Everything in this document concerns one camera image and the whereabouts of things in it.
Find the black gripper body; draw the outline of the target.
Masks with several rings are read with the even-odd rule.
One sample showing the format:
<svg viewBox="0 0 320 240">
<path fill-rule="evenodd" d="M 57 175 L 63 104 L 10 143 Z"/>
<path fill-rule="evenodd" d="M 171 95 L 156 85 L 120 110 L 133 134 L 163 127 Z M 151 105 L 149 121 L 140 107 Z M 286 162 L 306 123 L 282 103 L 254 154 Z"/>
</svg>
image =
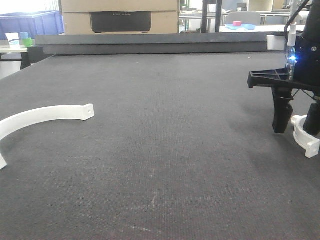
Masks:
<svg viewBox="0 0 320 240">
<path fill-rule="evenodd" d="M 320 95 L 320 43 L 303 35 L 296 38 L 295 50 L 290 50 L 284 68 L 251 71 L 247 84 L 271 88 L 275 95 L 290 96 L 292 90 L 310 91 Z"/>
</svg>

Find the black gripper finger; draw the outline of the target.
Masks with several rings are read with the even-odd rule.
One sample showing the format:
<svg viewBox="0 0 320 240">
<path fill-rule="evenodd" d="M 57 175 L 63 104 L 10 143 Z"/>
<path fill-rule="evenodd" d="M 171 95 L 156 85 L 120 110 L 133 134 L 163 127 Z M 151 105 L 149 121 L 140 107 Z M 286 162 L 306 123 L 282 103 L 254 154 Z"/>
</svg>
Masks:
<svg viewBox="0 0 320 240">
<path fill-rule="evenodd" d="M 293 114 L 293 107 L 290 104 L 293 100 L 292 89 L 272 87 L 271 91 L 274 105 L 273 131 L 284 134 Z"/>
<path fill-rule="evenodd" d="M 317 136 L 320 133 L 320 105 L 318 103 L 310 105 L 303 130 L 312 136 Z"/>
</svg>

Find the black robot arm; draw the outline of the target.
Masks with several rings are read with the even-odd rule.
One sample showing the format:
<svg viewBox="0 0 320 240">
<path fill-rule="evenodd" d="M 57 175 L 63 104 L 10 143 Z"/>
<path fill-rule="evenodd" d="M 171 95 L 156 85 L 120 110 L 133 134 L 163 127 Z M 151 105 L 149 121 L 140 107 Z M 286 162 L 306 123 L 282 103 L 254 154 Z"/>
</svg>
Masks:
<svg viewBox="0 0 320 240">
<path fill-rule="evenodd" d="M 272 127 L 275 133 L 283 134 L 292 117 L 292 91 L 313 93 L 303 130 L 312 136 L 320 133 L 320 2 L 312 2 L 304 31 L 296 34 L 294 20 L 308 2 L 304 1 L 288 20 L 283 36 L 288 55 L 285 68 L 251 71 L 247 84 L 253 87 L 268 87 L 272 90 L 274 117 Z"/>
</svg>

